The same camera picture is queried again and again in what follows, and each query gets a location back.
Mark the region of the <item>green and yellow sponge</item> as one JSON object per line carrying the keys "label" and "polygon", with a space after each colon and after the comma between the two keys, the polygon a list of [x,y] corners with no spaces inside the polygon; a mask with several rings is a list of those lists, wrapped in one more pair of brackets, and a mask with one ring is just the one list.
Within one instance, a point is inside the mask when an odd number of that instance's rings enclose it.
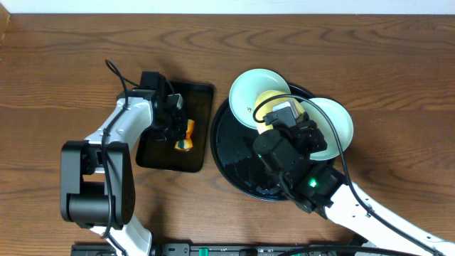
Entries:
{"label": "green and yellow sponge", "polygon": [[195,121],[192,119],[188,120],[186,135],[182,140],[175,143],[174,149],[177,151],[190,151],[193,148],[193,141],[191,136],[194,131]]}

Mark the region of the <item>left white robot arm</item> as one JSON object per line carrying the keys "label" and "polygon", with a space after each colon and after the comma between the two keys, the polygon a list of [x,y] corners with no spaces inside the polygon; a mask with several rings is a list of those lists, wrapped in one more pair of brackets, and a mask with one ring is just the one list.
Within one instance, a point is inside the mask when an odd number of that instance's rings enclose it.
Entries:
{"label": "left white robot arm", "polygon": [[60,214],[106,240],[113,255],[151,255],[152,233],[134,214],[132,148],[144,132],[175,143],[186,135],[183,97],[160,90],[121,92],[113,113],[60,155]]}

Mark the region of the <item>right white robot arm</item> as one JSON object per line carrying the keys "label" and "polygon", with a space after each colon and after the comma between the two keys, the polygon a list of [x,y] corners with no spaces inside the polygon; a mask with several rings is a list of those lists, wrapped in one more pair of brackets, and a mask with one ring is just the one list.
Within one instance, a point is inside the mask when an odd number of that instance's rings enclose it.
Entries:
{"label": "right white robot arm", "polygon": [[454,243],[418,228],[372,199],[342,171],[315,164],[309,155],[323,145],[314,122],[261,133],[253,149],[285,197],[306,213],[342,225],[383,250],[412,255],[453,255]]}

